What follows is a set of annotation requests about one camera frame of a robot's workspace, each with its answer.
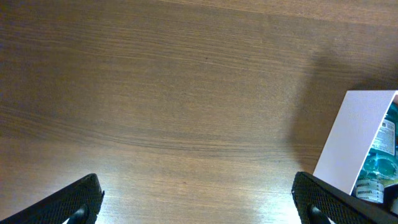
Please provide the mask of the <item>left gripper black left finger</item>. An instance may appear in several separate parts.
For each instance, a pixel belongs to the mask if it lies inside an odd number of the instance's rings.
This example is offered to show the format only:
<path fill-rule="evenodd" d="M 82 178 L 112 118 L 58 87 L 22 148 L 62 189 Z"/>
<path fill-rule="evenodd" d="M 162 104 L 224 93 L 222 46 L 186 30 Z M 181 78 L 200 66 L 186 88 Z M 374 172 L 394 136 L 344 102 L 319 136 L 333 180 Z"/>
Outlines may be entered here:
<path fill-rule="evenodd" d="M 101 210 L 104 191 L 98 176 L 88 174 L 1 223 L 90 223 Z"/>

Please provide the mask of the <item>white cardboard box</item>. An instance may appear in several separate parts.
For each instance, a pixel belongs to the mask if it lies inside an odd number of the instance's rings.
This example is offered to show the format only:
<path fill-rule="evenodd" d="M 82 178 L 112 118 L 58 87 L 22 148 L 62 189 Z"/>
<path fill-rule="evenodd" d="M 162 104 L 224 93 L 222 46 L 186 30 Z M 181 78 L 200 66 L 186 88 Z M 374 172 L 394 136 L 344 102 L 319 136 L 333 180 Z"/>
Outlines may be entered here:
<path fill-rule="evenodd" d="M 351 194 L 396 90 L 347 91 L 313 175 Z"/>

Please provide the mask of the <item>teal mouthwash bottle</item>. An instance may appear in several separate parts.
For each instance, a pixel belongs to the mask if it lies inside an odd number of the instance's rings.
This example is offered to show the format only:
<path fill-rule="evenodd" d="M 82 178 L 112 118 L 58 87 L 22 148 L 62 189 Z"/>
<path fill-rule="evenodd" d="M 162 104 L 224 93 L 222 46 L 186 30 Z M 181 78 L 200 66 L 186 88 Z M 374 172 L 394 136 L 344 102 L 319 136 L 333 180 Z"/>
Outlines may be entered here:
<path fill-rule="evenodd" d="M 397 104 L 392 103 L 371 143 L 354 186 L 354 196 L 384 202 L 385 182 L 397 179 Z"/>

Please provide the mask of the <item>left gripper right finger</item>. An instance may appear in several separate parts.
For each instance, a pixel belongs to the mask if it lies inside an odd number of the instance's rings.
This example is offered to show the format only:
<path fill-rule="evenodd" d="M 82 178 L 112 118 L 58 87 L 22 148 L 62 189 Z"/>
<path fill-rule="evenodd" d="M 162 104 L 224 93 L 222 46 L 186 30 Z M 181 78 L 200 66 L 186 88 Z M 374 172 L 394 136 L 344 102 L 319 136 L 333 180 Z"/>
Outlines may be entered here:
<path fill-rule="evenodd" d="M 397 223 L 397 215 L 356 199 L 308 172 L 296 173 L 291 193 L 304 224 Z"/>

